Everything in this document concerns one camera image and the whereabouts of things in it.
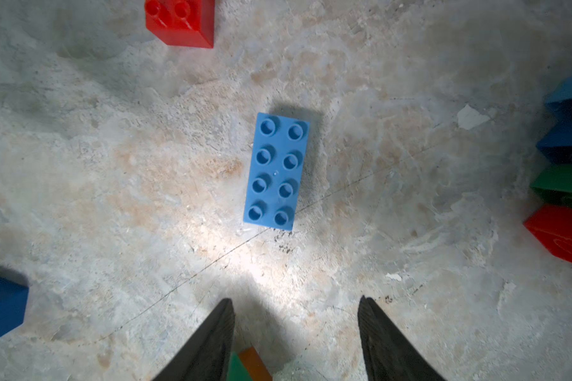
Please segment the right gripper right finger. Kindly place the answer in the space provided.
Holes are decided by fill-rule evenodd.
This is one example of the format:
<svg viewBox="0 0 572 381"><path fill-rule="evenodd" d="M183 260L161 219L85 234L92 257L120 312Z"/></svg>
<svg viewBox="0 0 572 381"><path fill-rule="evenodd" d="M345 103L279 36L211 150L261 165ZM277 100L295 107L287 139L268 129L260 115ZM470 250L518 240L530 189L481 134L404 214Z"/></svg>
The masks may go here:
<svg viewBox="0 0 572 381"><path fill-rule="evenodd" d="M372 298L363 296L357 312L369 380L444 381Z"/></svg>

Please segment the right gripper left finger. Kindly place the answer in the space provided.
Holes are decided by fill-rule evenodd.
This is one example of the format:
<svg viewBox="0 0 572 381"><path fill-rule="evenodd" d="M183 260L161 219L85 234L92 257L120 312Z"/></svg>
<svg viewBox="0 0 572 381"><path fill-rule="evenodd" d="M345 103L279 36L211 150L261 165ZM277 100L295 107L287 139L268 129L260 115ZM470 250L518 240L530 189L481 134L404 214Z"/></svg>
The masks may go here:
<svg viewBox="0 0 572 381"><path fill-rule="evenodd" d="M156 380L225 380L235 334L235 309L222 299Z"/></svg>

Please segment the small red lego brick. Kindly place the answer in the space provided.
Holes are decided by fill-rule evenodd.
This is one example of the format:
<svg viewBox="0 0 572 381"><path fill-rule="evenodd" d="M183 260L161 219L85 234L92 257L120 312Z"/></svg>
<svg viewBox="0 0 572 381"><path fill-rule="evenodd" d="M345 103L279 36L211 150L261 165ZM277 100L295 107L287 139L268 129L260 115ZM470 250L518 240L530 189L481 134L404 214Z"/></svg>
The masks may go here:
<svg viewBox="0 0 572 381"><path fill-rule="evenodd" d="M146 28L170 46L212 49L215 0L147 0Z"/></svg>

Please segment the blue small lego brick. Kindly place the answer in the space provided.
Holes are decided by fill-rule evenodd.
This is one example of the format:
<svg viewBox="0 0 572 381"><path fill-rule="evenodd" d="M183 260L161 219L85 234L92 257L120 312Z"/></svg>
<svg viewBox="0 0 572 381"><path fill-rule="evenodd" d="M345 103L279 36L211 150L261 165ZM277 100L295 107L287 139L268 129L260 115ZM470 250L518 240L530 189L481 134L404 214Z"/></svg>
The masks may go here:
<svg viewBox="0 0 572 381"><path fill-rule="evenodd" d="M0 337L24 322L29 288L0 277Z"/></svg>

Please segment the green long lego brick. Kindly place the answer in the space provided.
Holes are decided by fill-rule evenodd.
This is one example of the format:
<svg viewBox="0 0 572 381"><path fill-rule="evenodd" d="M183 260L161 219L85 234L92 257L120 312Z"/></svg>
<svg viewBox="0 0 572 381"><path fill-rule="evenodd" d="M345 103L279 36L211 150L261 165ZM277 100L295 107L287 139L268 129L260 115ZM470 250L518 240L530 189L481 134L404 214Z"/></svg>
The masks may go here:
<svg viewBox="0 0 572 381"><path fill-rule="evenodd" d="M544 169L531 189L545 203L572 209L572 164L553 164Z"/></svg>

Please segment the light blue brick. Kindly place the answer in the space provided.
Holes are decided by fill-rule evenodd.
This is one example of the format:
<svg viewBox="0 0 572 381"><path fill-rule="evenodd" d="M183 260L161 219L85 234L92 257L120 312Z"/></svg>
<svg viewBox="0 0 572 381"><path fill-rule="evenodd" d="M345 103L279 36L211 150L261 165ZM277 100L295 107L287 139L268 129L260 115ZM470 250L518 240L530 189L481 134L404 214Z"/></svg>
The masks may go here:
<svg viewBox="0 0 572 381"><path fill-rule="evenodd" d="M257 115L244 222L292 230L309 132L299 119Z"/></svg>

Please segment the orange lego brick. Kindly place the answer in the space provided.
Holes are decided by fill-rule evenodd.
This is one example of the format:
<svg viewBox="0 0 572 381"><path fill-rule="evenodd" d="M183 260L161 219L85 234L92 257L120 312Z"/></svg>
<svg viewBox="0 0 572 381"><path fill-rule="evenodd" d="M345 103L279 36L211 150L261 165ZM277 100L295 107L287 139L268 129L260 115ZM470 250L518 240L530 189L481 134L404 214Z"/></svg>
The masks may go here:
<svg viewBox="0 0 572 381"><path fill-rule="evenodd" d="M244 349L238 354L242 365L248 371L252 381L272 381L273 377L260 358L257 350L254 347Z"/></svg>

